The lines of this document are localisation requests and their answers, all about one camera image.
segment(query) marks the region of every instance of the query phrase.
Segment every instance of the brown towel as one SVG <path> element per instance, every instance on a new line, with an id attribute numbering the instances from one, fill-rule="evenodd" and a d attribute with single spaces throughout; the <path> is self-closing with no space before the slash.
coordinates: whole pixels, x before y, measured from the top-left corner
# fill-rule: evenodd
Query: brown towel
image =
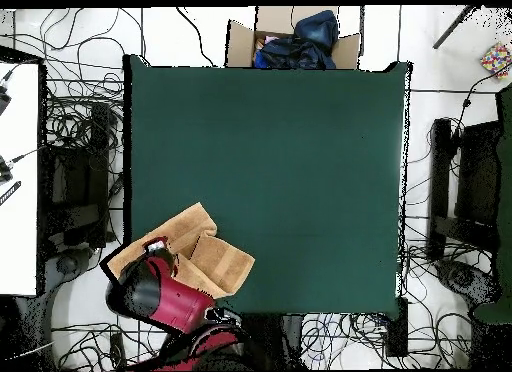
<path id="1" fill-rule="evenodd" d="M 249 275 L 254 258 L 214 237 L 216 233 L 217 225 L 201 203 L 196 203 L 134 241 L 113 257 L 108 267 L 119 278 L 123 268 L 144 253 L 146 242 L 166 236 L 167 248 L 178 254 L 177 281 L 206 291 L 214 299 L 232 296 Z"/>

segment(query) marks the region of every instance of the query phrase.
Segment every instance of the black device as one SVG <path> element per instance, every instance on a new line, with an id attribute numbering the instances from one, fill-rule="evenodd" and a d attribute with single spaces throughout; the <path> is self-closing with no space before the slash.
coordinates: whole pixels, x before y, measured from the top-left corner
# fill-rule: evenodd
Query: black device
<path id="1" fill-rule="evenodd" d="M 409 302 L 405 297 L 396 299 L 398 304 L 398 318 L 386 325 L 384 346 L 388 357 L 406 357 L 409 354 L 408 346 L 408 316 Z"/>
<path id="2" fill-rule="evenodd" d="M 0 156 L 0 185 L 10 181 L 12 179 L 11 168 L 4 160 L 2 156 Z"/>
<path id="3" fill-rule="evenodd" d="M 471 244 L 494 254 L 499 248 L 496 228 L 498 165 L 495 154 L 501 129 L 497 121 L 466 126 L 452 135 L 449 119 L 436 119 L 431 130 L 429 226 L 427 257 L 440 260 L 446 238 Z M 448 217 L 451 161 L 461 149 L 459 191 L 455 218 Z"/>
<path id="4" fill-rule="evenodd" d="M 471 319 L 470 369 L 512 368 L 512 325 L 491 325 L 473 319 L 471 311 L 481 303 L 495 302 L 501 295 L 494 277 L 462 262 L 442 260 L 435 264 L 443 286 L 462 296 Z"/>
<path id="5" fill-rule="evenodd" d="M 57 370 L 50 344 L 55 297 L 64 283 L 88 270 L 92 253 L 89 248 L 69 249 L 48 261 L 45 289 L 38 297 L 0 296 L 0 363 L 3 371 Z M 39 350 L 23 355 L 34 349 Z"/>
<path id="6" fill-rule="evenodd" d="M 500 287 L 494 278 L 463 262 L 441 260 L 435 264 L 439 282 L 462 296 L 469 309 L 499 298 Z"/>
<path id="7" fill-rule="evenodd" d="M 44 238 L 64 233 L 64 244 L 87 242 L 92 249 L 107 242 L 108 133 L 115 123 L 110 107 L 91 107 L 86 147 L 48 146 L 41 150 L 41 209 Z"/>
<path id="8" fill-rule="evenodd" d="M 7 94 L 7 89 L 0 85 L 0 116 L 11 102 L 11 97 Z"/>

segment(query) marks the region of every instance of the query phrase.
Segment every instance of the green tabletop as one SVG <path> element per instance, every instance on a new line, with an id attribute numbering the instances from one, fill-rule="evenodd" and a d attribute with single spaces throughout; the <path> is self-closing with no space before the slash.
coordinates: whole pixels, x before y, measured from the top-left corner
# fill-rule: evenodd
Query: green tabletop
<path id="1" fill-rule="evenodd" d="M 489 324 L 512 324 L 512 84 L 496 95 L 498 119 L 503 134 L 498 143 L 500 163 L 497 225 L 500 247 L 496 272 L 503 290 L 494 304 L 475 310 L 475 317 Z"/>
<path id="2" fill-rule="evenodd" d="M 234 310 L 395 310 L 407 64 L 130 63 L 132 240 L 201 202 L 217 236 L 256 259 Z"/>

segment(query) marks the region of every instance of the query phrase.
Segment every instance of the dark blue cloth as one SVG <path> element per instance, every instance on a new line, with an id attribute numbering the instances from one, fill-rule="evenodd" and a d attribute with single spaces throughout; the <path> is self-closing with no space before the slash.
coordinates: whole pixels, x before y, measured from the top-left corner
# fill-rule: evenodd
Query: dark blue cloth
<path id="1" fill-rule="evenodd" d="M 325 10 L 297 22 L 292 36 L 265 44 L 261 56 L 270 68 L 336 69 L 331 52 L 338 35 L 334 13 Z"/>

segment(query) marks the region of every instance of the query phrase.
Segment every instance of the black cable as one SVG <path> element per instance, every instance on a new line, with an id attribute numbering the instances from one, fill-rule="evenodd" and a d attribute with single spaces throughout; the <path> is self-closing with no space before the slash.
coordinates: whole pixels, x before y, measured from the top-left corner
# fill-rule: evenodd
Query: black cable
<path id="1" fill-rule="evenodd" d="M 179 7 L 176 7 L 176 10 L 178 11 L 178 13 L 183 16 L 183 18 L 188 22 L 190 23 L 190 25 L 192 25 L 192 27 L 196 30 L 197 32 L 197 36 L 199 38 L 199 49 L 201 50 L 201 55 L 210 62 L 210 64 L 212 65 L 212 67 L 216 67 L 213 62 L 210 60 L 209 57 L 207 57 L 204 52 L 203 52 L 203 40 L 201 39 L 201 32 L 199 32 L 199 29 L 197 29 L 197 26 L 194 25 L 194 23 L 180 10 Z"/>
<path id="2" fill-rule="evenodd" d="M 290 13 L 290 25 L 292 26 L 293 30 L 295 31 L 295 26 L 293 26 L 293 11 L 295 10 L 295 6 L 292 6 L 292 11 Z"/>

